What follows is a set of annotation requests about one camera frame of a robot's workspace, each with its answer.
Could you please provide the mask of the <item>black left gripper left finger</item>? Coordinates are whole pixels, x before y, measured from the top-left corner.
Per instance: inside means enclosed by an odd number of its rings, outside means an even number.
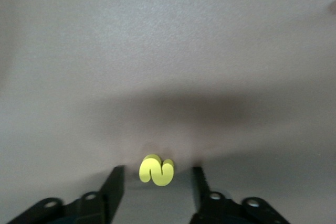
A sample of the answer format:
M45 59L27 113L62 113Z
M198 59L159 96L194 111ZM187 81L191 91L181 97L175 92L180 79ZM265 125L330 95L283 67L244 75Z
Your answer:
M112 223L124 194L125 167L115 167L97 191L83 194L72 203L67 223Z

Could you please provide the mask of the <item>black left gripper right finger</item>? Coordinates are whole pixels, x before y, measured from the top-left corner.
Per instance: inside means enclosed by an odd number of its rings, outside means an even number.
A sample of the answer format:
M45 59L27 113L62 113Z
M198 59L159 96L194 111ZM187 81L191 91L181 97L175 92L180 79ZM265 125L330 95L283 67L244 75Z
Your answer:
M190 223L244 223L241 207L212 191L201 167L192 168L192 184L196 213Z

